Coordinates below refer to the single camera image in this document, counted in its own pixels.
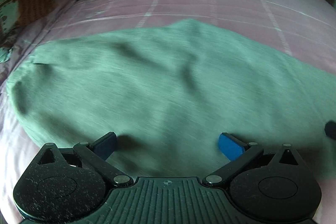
mattress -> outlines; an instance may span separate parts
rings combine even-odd
[[[38,45],[47,41],[118,29],[165,26],[193,18],[240,33],[303,62],[336,75],[336,11],[324,0],[56,0],[48,17],[29,25],[18,38],[10,61],[0,67],[0,210],[8,224],[21,216],[13,188],[38,152],[19,125],[5,83]],[[336,217],[336,182],[319,181],[323,196],[315,220],[331,224]]]

brown knitted fabric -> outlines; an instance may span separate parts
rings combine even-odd
[[[19,26],[26,26],[41,17],[45,17],[55,8],[53,0],[17,0],[19,18],[17,23]]]

round metal joint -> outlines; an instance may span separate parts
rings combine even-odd
[[[214,184],[214,183],[221,182],[222,178],[220,176],[217,176],[217,175],[211,175],[211,176],[207,176],[205,178],[205,180],[206,180],[207,183]]]
[[[124,183],[129,182],[131,179],[129,176],[119,175],[119,176],[115,176],[113,180],[116,184],[124,184]]]

bed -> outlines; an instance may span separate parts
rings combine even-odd
[[[324,0],[56,0],[57,8],[30,24],[1,64],[0,210],[8,224],[22,219],[13,188],[39,147],[18,123],[6,78],[38,45],[113,30],[160,27],[193,18],[237,32],[336,75],[336,11]],[[336,180],[319,181],[323,197],[315,221],[336,218]]]

green cloth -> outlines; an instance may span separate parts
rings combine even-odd
[[[39,146],[72,147],[109,131],[109,158],[131,176],[194,176],[228,162],[221,132],[298,148],[318,175],[335,173],[324,125],[336,78],[235,32],[195,20],[39,46],[7,82]]]

